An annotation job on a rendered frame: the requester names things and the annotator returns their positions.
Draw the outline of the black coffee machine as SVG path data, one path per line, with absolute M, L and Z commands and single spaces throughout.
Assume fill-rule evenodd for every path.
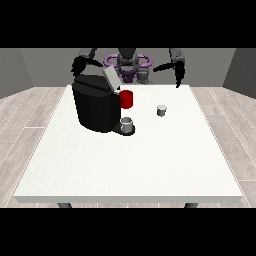
M 72 91 L 79 122 L 85 128 L 101 133 L 116 132 L 123 136 L 135 133 L 121 131 L 120 92 L 114 92 L 104 76 L 78 75 Z

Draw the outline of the pale grey machine lid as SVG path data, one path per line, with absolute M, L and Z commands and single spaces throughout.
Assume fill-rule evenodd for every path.
M 110 87 L 113 91 L 115 91 L 122 84 L 113 66 L 105 68 L 103 70 L 103 74 L 109 82 Z

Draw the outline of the red pod holder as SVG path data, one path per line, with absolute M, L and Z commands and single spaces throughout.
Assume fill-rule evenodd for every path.
M 119 93 L 120 107 L 123 109 L 129 109 L 133 106 L 133 92 L 130 90 L 122 90 Z

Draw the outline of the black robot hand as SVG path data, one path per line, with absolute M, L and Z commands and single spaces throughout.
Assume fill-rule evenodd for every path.
M 87 65 L 102 67 L 102 64 L 97 60 L 86 58 L 83 56 L 78 56 L 74 59 L 74 62 L 72 64 L 71 72 L 73 73 L 73 76 L 77 77 L 78 75 L 80 75 L 85 70 Z
M 185 64 L 183 61 L 170 62 L 166 64 L 161 64 L 153 69 L 154 72 L 164 71 L 168 69 L 173 69 L 176 78 L 176 87 L 179 88 L 182 80 L 185 76 Z

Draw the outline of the small grey cup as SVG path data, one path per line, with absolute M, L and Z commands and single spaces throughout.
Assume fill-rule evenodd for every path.
M 124 133 L 129 133 L 133 129 L 133 121 L 130 117 L 123 117 L 120 120 L 121 131 Z

